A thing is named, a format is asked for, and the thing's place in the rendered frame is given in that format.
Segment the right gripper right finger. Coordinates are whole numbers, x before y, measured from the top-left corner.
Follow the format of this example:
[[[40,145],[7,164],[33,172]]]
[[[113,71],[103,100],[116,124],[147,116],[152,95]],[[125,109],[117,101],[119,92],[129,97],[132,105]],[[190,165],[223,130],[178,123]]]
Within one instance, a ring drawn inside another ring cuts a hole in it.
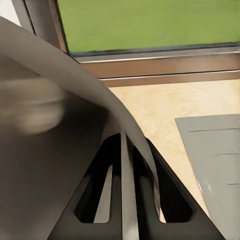
[[[133,170],[139,240],[226,240],[149,138],[158,175],[159,220],[145,160],[134,146]]]

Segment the paper coffee filter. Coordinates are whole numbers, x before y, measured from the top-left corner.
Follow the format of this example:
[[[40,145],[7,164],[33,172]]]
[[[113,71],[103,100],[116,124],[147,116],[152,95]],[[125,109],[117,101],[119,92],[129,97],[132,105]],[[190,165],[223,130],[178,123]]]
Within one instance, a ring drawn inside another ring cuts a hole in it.
[[[122,240],[139,240],[134,146],[161,218],[156,164],[140,126],[87,68],[0,15],[0,240],[47,240],[102,143],[117,133]],[[109,221],[112,170],[94,223]]]

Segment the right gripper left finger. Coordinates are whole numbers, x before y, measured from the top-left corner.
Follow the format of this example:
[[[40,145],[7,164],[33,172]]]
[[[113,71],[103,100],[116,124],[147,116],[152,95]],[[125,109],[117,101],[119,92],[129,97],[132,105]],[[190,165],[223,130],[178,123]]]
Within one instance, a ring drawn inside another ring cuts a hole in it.
[[[94,223],[111,165],[109,221]],[[104,140],[47,240],[123,240],[120,133]]]

